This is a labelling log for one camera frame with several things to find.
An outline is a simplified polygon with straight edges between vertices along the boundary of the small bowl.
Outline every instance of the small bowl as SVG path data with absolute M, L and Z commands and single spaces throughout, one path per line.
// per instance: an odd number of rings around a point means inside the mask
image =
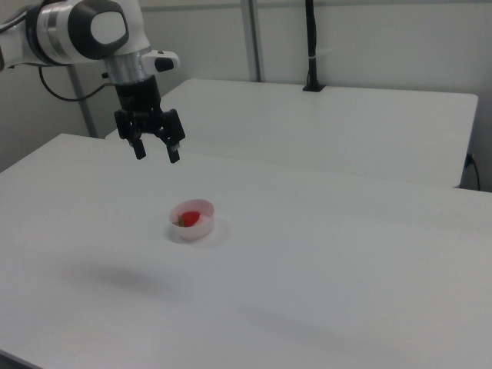
M 179 216 L 186 211 L 199 211 L 200 219 L 191 227 L 180 227 L 178 223 Z M 176 208 L 172 209 L 169 214 L 171 226 L 185 240 L 196 240 L 205 236 L 214 227 L 214 205 L 207 200 L 190 200 L 180 203 Z

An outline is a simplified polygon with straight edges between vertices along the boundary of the strawberry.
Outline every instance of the strawberry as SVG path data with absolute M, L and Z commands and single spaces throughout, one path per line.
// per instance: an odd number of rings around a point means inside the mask
M 198 219 L 200 219 L 199 211 L 186 211 L 178 216 L 178 223 L 176 225 L 180 227 L 193 227 L 197 224 Z

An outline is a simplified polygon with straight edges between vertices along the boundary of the robotic arm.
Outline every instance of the robotic arm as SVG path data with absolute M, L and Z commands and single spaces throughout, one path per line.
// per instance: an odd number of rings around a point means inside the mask
M 159 137 L 172 163 L 185 138 L 178 113 L 161 110 L 155 75 L 179 68 L 174 52 L 151 50 L 138 0 L 44 0 L 0 25 L 0 71 L 19 64 L 66 66 L 104 60 L 121 109 L 118 132 L 145 157 L 142 133 Z

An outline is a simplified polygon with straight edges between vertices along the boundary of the black cable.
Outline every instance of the black cable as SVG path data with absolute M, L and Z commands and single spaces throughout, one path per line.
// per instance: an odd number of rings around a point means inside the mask
M 476 161 L 473 158 L 471 159 L 471 164 L 474 165 L 475 174 L 477 175 L 477 190 L 480 191 L 480 175 L 478 174 L 477 163 L 476 163 Z
M 92 96 L 94 96 L 98 92 L 100 92 L 104 87 L 111 86 L 111 84 L 109 84 L 109 83 L 104 83 L 103 85 L 101 85 L 98 88 L 96 88 L 89 95 L 83 96 L 81 98 L 64 98 L 63 96 L 58 95 L 56 92 L 54 92 L 53 90 L 51 90 L 49 88 L 48 84 L 45 81 L 45 76 L 43 75 L 43 70 L 42 69 L 43 69 L 42 67 L 38 67 L 38 70 L 39 70 L 39 78 L 41 79 L 41 83 L 43 84 L 43 86 L 45 86 L 45 88 L 48 90 L 48 92 L 50 94 L 52 94 L 56 98 L 59 98 L 62 101 L 67 101 L 67 102 L 80 102 L 80 101 L 84 101 L 84 100 L 87 100 L 88 98 L 91 98 Z
M 316 27 L 316 18 L 313 14 L 313 25 L 314 25 L 314 48 L 317 47 L 317 27 Z
M 23 22 L 24 20 L 25 20 L 25 14 L 22 15 L 21 17 L 17 18 L 16 20 L 12 21 L 11 23 L 8 23 L 3 28 L 0 28 L 0 33 L 8 31 L 10 28 L 18 25 L 20 22 Z
M 313 17 L 314 23 L 314 47 L 316 48 L 317 44 L 317 32 L 316 32 L 316 20 Z M 306 85 L 309 85 L 309 80 L 311 79 L 311 70 L 307 71 Z

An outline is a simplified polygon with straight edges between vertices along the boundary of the white table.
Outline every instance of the white table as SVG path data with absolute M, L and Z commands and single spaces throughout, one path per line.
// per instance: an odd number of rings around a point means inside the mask
M 168 212 L 207 198 L 185 243 Z M 44 369 L 492 366 L 492 197 L 62 135 L 0 174 L 0 350 Z
M 192 79 L 164 96 L 185 151 L 443 187 L 460 184 L 477 96 Z M 120 141 L 115 131 L 108 136 Z M 160 140 L 146 145 L 164 150 Z

